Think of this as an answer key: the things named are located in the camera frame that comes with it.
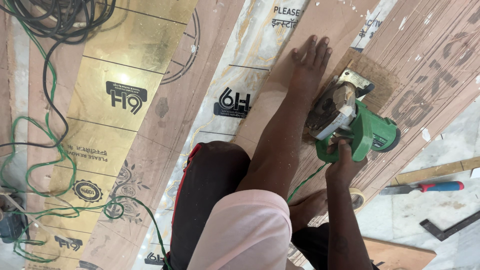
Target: green wire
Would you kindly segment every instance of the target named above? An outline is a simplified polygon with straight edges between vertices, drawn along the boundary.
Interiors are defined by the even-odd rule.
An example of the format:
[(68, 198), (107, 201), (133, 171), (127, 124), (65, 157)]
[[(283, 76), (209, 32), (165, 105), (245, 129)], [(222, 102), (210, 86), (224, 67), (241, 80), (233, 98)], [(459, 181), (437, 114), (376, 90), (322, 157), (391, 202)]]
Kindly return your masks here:
[(302, 183), (300, 183), (300, 185), (298, 185), (292, 192), (292, 194), (290, 194), (290, 196), (288, 196), (288, 199), (287, 199), (287, 203), (290, 202), (290, 200), (292, 199), (293, 195), (298, 191), (298, 189), (303, 186), (308, 180), (310, 180), (312, 177), (314, 177), (319, 171), (321, 171), (325, 165), (327, 165), (328, 162), (325, 162), (324, 165), (320, 166), (320, 168), (318, 168), (318, 170), (314, 173), (312, 173), (307, 179), (305, 179)]
[[(113, 219), (113, 220), (116, 220), (116, 219), (119, 219), (121, 216), (123, 216), (124, 214), (124, 208), (123, 208), (123, 205), (121, 203), (118, 203), (118, 202), (115, 202), (115, 200), (117, 199), (122, 199), (122, 198), (128, 198), (130, 200), (133, 200), (135, 202), (137, 202), (138, 204), (140, 204), (141, 206), (143, 206), (147, 212), (148, 212), (148, 215), (152, 218), (153, 220), (153, 223), (155, 225), (155, 229), (156, 229), (156, 234), (158, 236), (158, 241), (160, 242), (160, 246), (162, 248), (162, 254), (165, 258), (165, 264), (167, 265), (168, 269), (169, 270), (172, 270), (172, 267), (170, 266), (168, 260), (167, 260), (167, 254), (165, 252), (165, 248), (163, 247), (163, 241), (162, 241), (162, 236), (160, 235), (160, 230), (158, 229), (158, 225), (155, 221), (155, 218), (153, 216), (153, 213), (152, 211), (147, 207), (145, 206), (145, 204), (143, 204), (143, 202), (137, 200), (136, 198), (132, 198), (132, 197), (129, 197), (129, 196), (117, 196), (113, 199), (111, 199), (108, 203), (104, 204), (104, 205), (101, 205), (101, 206), (95, 206), (95, 207), (60, 207), (60, 208), (52, 208), (52, 209), (47, 209), (47, 210), (44, 210), (44, 211), (40, 211), (40, 212), (27, 212), (27, 213), (23, 213), (23, 212), (19, 212), (19, 211), (12, 211), (12, 212), (9, 212), (9, 213), (13, 213), (13, 214), (32, 214), (32, 215), (39, 215), (38, 217), (36, 217), (36, 219), (38, 218), (41, 218), (43, 216), (58, 216), (58, 217), (64, 217), (64, 218), (77, 218), (80, 216), (80, 210), (94, 210), (94, 209), (100, 209), (100, 208), (103, 208), (103, 213), (109, 218), (109, 219)], [(113, 205), (117, 205), (121, 208), (121, 213), (119, 213), (118, 216), (116, 217), (112, 217), (110, 216), (108, 213), (107, 213), (107, 208), (109, 206), (113, 206)], [(54, 213), (53, 211), (64, 211), (64, 210), (74, 210), (75, 213), (70, 213), (70, 214), (58, 214), (58, 213)], [(26, 240), (26, 239), (22, 239), (22, 236), (23, 234), (25, 233), (25, 231), (27, 230), (27, 228), (33, 223), (30, 222), (27, 226), (25, 226), (24, 230), (22, 231), (22, 234), (20, 235), (20, 237), (18, 239), (15, 239), (15, 244), (13, 246), (13, 251), (22, 256), (23, 258), (27, 259), (27, 260), (30, 260), (30, 261), (35, 261), (35, 262), (40, 262), (40, 263), (47, 263), (47, 262), (52, 262), (54, 261), (55, 259), (46, 259), (46, 258), (42, 258), (42, 257), (39, 257), (37, 255), (34, 255), (30, 252), (27, 252), (25, 251), (24, 249), (22, 249), (20, 247), (20, 243), (25, 243), (25, 244), (31, 244), (31, 245), (44, 245), (45, 242), (44, 241), (38, 241), (38, 240)]]
[[(5, 6), (7, 6), (11, 11), (12, 11), (12, 7), (9, 5), (8, 2), (6, 2), (5, 0), (3, 0), (3, 3), (5, 4)], [(45, 51), (43, 50), (43, 47), (41, 46), (41, 44), (38, 42), (38, 40), (36, 39), (36, 37), (32, 34), (32, 32), (30, 31), (30, 29), (25, 25), (25, 23), (18, 19), (18, 22), (20, 23), (20, 25), (23, 27), (23, 29), (25, 30), (25, 32), (27, 33), (27, 35), (30, 37), (30, 39), (33, 41), (33, 43), (36, 45), (36, 47), (38, 48), (38, 50), (40, 51), (40, 53), (42, 54), (42, 57), (45, 59), (47, 54), (45, 53)], [(54, 99), (54, 96), (55, 96), (55, 88), (56, 88), (56, 84), (57, 84), (57, 74), (55, 73), (55, 69), (53, 68), (53, 65), (51, 64), (50, 61), (48, 61), (48, 68), (50, 69), (51, 73), (52, 73), (52, 88), (51, 88), (51, 91), (50, 91), (50, 99), (53, 101)], [(27, 117), (27, 116), (20, 116), (20, 117), (17, 117), (15, 119), (15, 121), (13, 121), (13, 124), (12, 124), (12, 134), (11, 134), (11, 137), (10, 137), (10, 140), (11, 142), (14, 142), (14, 134), (15, 134), (15, 128), (18, 124), (18, 121), (21, 120), (21, 119), (25, 119), (29, 122), (31, 122), (33, 125), (35, 125), (36, 127), (38, 127), (39, 129), (41, 129), (51, 140), (53, 140), (55, 143), (58, 142), (58, 139), (55, 137), (55, 135), (52, 133), (51, 129), (50, 129), (50, 125), (49, 125), (49, 122), (48, 122), (48, 119), (49, 119), (49, 115), (50, 115), (50, 112), (48, 111), (46, 114), (45, 114), (45, 124), (47, 126), (47, 130), (45, 130), (45, 128), (43, 128), (39, 123), (37, 123), (34, 119), (32, 119), (31, 117)], [(28, 178), (31, 174), (31, 172), (33, 170), (35, 170), (36, 168), (39, 168), (39, 167), (42, 167), (42, 166), (47, 166), (47, 165), (52, 165), (52, 164), (55, 164), (55, 163), (59, 163), (59, 162), (62, 162), (64, 161), (65, 159), (68, 159), (71, 163), (72, 163), (72, 168), (73, 168), (73, 172), (72, 172), (72, 176), (70, 178), (70, 183), (69, 183), (69, 187), (67, 189), (65, 189), (64, 191), (56, 194), (55, 196), (61, 196), (65, 193), (67, 193), (73, 186), (73, 182), (75, 180), (75, 175), (76, 175), (76, 171), (77, 171), (77, 166), (75, 164), (75, 162), (73, 162), (73, 160), (69, 157), (69, 155), (67, 154), (67, 152), (63, 149), (63, 146), (61, 144), (59, 144), (57, 146), (57, 150), (58, 152), (60, 153), (60, 159), (59, 160), (55, 160), (55, 161), (50, 161), (50, 162), (45, 162), (45, 163), (39, 163), (39, 164), (36, 164), (36, 165), (33, 165), (32, 167), (30, 167), (26, 174), (25, 174), (25, 181), (27, 183), (27, 185), (38, 195), (40, 196), (43, 196), (43, 197), (51, 197), (51, 195), (49, 194), (43, 194), (39, 191), (37, 191), (32, 185), (30, 185), (29, 181), (28, 181)], [(19, 190), (13, 186), (11, 186), (3, 177), (3, 170), (5, 169), (5, 167), (12, 161), (13, 157), (15, 156), (15, 145), (12, 145), (12, 153), (11, 155), (9, 155), (7, 157), (7, 159), (4, 161), (4, 163), (2, 164), (1, 166), (1, 169), (0, 169), (0, 180), (5, 184), (5, 186), (7, 186), (8, 188), (12, 189), (12, 190), (15, 190), (16, 192), (20, 192), (20, 193), (25, 193), (25, 191), (23, 190)], [(162, 237), (160, 235), (160, 231), (158, 229), (158, 225), (155, 221), (155, 218), (153, 216), (153, 213), (151, 212), (151, 210), (145, 206), (143, 204), (143, 202), (135, 199), (135, 198), (132, 198), (132, 197), (128, 197), (128, 196), (118, 196), (118, 197), (115, 197), (113, 198), (112, 200), (110, 200), (107, 204), (105, 205), (102, 205), (102, 206), (97, 206), (97, 207), (67, 207), (67, 208), (54, 208), (54, 209), (48, 209), (48, 210), (45, 210), (45, 211), (41, 211), (41, 212), (35, 212), (35, 213), (28, 213), (28, 214), (39, 214), (38, 217), (36, 217), (36, 219), (39, 219), (43, 216), (49, 216), (49, 215), (52, 215), (52, 216), (58, 216), (58, 217), (64, 217), (64, 218), (76, 218), (76, 217), (79, 217), (80, 216), (80, 211), (79, 210), (88, 210), (88, 209), (100, 209), (100, 208), (104, 208), (103, 209), (103, 212), (104, 214), (110, 218), (110, 219), (119, 219), (122, 215), (123, 215), (123, 212), (124, 212), (124, 209), (123, 209), (123, 205), (121, 203), (117, 203), (117, 202), (114, 202), (116, 199), (120, 199), (120, 198), (129, 198), (135, 202), (137, 202), (138, 204), (140, 204), (141, 206), (143, 206), (148, 214), (150, 215), (151, 219), (153, 220), (153, 223), (155, 225), (155, 228), (156, 228), (156, 233), (157, 233), (157, 236), (158, 236), (158, 241), (160, 243), (160, 246), (162, 248), (162, 254), (165, 258), (165, 264), (167, 265), (168, 269), (169, 270), (173, 270), (172, 267), (170, 266), (168, 260), (167, 260), (167, 255), (166, 255), (166, 252), (165, 252), (165, 248), (163, 247), (163, 241), (162, 241)], [(116, 216), (116, 217), (112, 217), (110, 215), (107, 214), (107, 207), (111, 206), (111, 205), (118, 205), (121, 207), (121, 213), (119, 214), (119, 216)], [(71, 214), (67, 214), (67, 215), (64, 215), (64, 214), (57, 214), (57, 213), (52, 213), (52, 211), (54, 210), (74, 210), (76, 215), (71, 215)], [(14, 213), (14, 214), (24, 214), (23, 212), (11, 212), (11, 213)], [(39, 257), (35, 254), (32, 254), (30, 252), (27, 252), (26, 250), (24, 250), (20, 244), (29, 244), (29, 245), (44, 245), (45, 244), (45, 241), (39, 241), (39, 240), (27, 240), (27, 239), (22, 239), (23, 237), (23, 234), (26, 232), (26, 230), (28, 229), (28, 227), (33, 223), (30, 222), (29, 224), (27, 224), (25, 226), (25, 228), (23, 229), (22, 233), (20, 234), (19, 238), (18, 239), (12, 239), (14, 240), (14, 244), (13, 244), (13, 251), (18, 254), (19, 256), (29, 260), (29, 261), (33, 261), (33, 262), (38, 262), (38, 263), (48, 263), (48, 262), (52, 262), (56, 259), (46, 259), (46, 258), (42, 258), (42, 257)]]

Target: bare foot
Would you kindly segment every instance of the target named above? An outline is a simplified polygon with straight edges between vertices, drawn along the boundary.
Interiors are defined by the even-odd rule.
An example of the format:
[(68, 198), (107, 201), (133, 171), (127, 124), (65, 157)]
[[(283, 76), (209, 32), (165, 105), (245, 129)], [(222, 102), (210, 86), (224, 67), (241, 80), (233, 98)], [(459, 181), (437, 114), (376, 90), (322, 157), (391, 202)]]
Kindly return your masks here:
[(317, 216), (323, 216), (327, 213), (327, 190), (321, 190), (310, 195), (300, 204), (290, 206), (290, 220), (292, 222), (292, 231), (308, 227), (308, 223)]

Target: knee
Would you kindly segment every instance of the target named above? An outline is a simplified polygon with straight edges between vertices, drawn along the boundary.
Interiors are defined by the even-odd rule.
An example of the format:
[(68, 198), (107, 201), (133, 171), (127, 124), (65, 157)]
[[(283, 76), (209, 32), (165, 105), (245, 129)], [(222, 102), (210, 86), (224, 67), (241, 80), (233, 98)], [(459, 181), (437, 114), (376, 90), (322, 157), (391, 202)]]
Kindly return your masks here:
[(204, 153), (208, 153), (209, 156), (215, 156), (216, 159), (237, 160), (250, 163), (250, 157), (247, 152), (239, 145), (224, 141), (212, 141), (200, 144), (202, 145), (201, 150), (204, 150)]

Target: pink t-shirt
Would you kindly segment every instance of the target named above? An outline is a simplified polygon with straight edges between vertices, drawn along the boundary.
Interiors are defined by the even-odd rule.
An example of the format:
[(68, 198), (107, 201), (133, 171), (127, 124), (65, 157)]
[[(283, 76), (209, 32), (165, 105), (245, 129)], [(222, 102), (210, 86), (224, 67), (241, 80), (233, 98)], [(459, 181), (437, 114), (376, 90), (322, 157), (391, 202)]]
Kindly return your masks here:
[(286, 201), (265, 190), (225, 196), (212, 209), (188, 270), (301, 270), (287, 259)]

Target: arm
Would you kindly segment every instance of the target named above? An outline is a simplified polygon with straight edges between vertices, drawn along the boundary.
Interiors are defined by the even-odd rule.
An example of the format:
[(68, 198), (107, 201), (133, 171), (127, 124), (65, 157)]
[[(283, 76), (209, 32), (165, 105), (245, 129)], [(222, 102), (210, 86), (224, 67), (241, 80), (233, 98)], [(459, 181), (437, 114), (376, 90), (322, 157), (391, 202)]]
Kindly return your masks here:
[(293, 50), (295, 69), (287, 95), (262, 132), (247, 175), (237, 191), (263, 189), (287, 199), (299, 164), (305, 120), (332, 53), (327, 48), (328, 38), (323, 38), (315, 48), (316, 40), (316, 36), (310, 37), (304, 61), (300, 61), (298, 50)]
[(330, 220), (328, 270), (372, 270), (348, 190), (352, 179), (367, 164), (367, 158), (352, 161), (352, 149), (343, 139), (338, 142), (338, 152), (340, 160), (325, 173)]

